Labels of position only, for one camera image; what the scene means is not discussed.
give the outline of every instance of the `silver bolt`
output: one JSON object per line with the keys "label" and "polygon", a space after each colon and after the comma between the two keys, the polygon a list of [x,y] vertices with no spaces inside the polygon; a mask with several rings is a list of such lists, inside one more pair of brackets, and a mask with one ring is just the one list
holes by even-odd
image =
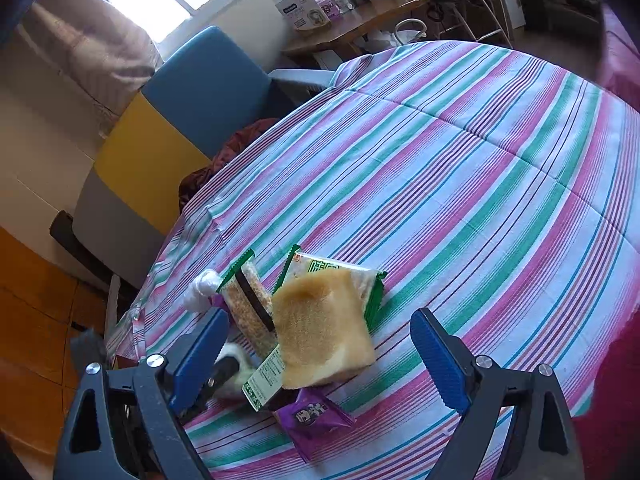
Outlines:
{"label": "silver bolt", "polygon": [[84,369],[89,375],[95,375],[100,371],[100,363],[91,363]]}
{"label": "silver bolt", "polygon": [[146,358],[146,365],[151,366],[152,368],[158,368],[159,366],[162,366],[162,363],[164,363],[164,356],[161,356],[160,354],[151,354]]}
{"label": "silver bolt", "polygon": [[551,377],[554,374],[554,369],[551,366],[544,363],[542,363],[541,365],[538,365],[538,371],[546,377]]}
{"label": "silver bolt", "polygon": [[488,355],[479,355],[476,357],[476,364],[481,368],[491,368],[494,365],[494,360]]}

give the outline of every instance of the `purple wrapper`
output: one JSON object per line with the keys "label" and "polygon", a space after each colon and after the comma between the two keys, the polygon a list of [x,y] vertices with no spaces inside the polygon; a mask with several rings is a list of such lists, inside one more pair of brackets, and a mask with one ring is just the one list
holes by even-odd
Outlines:
{"label": "purple wrapper", "polygon": [[311,454],[320,444],[318,439],[321,435],[355,424],[352,416],[317,388],[302,388],[296,402],[276,410],[273,415],[305,462],[310,461]]}

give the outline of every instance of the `tablecloth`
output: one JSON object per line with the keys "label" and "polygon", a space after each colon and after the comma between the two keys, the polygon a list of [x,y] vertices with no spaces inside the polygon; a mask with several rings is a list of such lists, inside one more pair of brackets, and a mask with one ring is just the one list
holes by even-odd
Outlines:
{"label": "tablecloth", "polygon": [[356,426],[305,464],[271,416],[214,401],[187,431],[215,478],[424,478],[459,418],[409,337],[422,306],[502,366],[551,364],[580,412],[636,306],[639,120],[577,75],[496,46],[347,62],[190,201],[110,351],[167,350],[198,319],[180,302],[194,276],[252,248],[270,287],[298,243],[388,271],[375,364],[325,388]]}

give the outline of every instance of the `round table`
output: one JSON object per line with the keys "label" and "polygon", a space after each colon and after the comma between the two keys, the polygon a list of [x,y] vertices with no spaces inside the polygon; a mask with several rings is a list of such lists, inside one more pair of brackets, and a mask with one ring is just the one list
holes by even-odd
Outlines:
{"label": "round table", "polygon": [[[375,364],[324,389],[357,423],[305,464],[273,417],[213,401],[187,431],[215,478],[424,478],[459,419],[409,338],[422,306],[475,354],[551,364],[580,412],[638,294],[639,119],[580,77],[495,46],[434,41],[351,60],[188,204],[111,351],[165,351],[198,319],[180,302],[194,276],[252,248],[270,287],[297,243],[388,271]],[[480,478],[507,427],[503,413]]]}

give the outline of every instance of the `bread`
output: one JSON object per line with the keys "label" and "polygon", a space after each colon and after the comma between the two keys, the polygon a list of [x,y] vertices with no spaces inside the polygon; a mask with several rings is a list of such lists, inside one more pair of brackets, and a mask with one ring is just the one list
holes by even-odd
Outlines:
{"label": "bread", "polygon": [[323,269],[289,280],[272,302],[283,388],[344,380],[375,361],[350,270]]}

